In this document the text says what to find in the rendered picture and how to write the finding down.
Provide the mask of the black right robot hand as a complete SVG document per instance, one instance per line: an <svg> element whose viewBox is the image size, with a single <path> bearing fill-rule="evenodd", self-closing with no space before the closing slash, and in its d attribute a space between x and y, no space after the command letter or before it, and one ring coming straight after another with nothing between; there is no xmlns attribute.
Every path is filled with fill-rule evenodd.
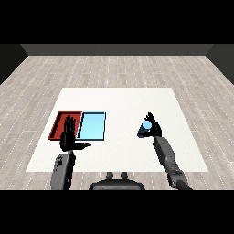
<svg viewBox="0 0 234 234"><path fill-rule="evenodd" d="M161 126L159 125L159 123L155 120L154 116L149 112L144 119L152 124L150 131L145 132L144 136L145 137L150 137L150 136L161 137L162 136L162 129L161 129Z"/></svg>

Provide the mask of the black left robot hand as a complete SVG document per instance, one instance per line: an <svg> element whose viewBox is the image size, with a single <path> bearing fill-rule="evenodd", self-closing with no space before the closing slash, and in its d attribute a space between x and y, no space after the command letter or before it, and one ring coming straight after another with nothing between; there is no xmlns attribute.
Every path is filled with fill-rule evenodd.
<svg viewBox="0 0 234 234"><path fill-rule="evenodd" d="M90 143L76 143L75 139L75 120L68 115L64 122L64 130L60 135L59 145L63 152L73 150L83 150L90 146Z"/></svg>

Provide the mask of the small blue can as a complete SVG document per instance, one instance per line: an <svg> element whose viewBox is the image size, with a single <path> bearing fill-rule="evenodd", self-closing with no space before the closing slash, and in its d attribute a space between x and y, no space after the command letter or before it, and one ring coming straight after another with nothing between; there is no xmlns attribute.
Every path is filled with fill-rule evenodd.
<svg viewBox="0 0 234 234"><path fill-rule="evenodd" d="M143 138L143 133L147 133L150 131L150 129L152 128L152 124L149 121L143 121L142 125L140 126L137 136L139 138Z"/></svg>

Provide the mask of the red shallow open box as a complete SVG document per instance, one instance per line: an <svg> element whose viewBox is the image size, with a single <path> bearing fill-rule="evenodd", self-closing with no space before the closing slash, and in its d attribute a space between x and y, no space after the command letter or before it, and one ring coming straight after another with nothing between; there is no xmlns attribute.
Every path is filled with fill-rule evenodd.
<svg viewBox="0 0 234 234"><path fill-rule="evenodd" d="M79 129L82 111L59 111L53 123L48 139L50 141L59 141L62 132L64 131L64 123L69 116L75 121L75 134Z"/></svg>

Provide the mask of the light blue shallow open box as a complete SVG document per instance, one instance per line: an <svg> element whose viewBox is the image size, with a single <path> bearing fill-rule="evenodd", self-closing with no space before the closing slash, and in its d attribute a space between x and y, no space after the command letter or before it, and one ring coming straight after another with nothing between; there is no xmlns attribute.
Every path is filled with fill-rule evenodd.
<svg viewBox="0 0 234 234"><path fill-rule="evenodd" d="M77 141L103 141L105 134L105 111L84 111L77 130Z"/></svg>

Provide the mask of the dark grey robot body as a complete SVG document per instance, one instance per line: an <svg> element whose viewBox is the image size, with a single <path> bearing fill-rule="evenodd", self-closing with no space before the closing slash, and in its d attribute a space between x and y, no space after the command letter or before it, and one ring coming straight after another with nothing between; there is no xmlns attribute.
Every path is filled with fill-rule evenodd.
<svg viewBox="0 0 234 234"><path fill-rule="evenodd" d="M121 172L120 179L114 179L113 172L108 172L104 180L92 183L90 190L144 190L144 185L130 180L126 172Z"/></svg>

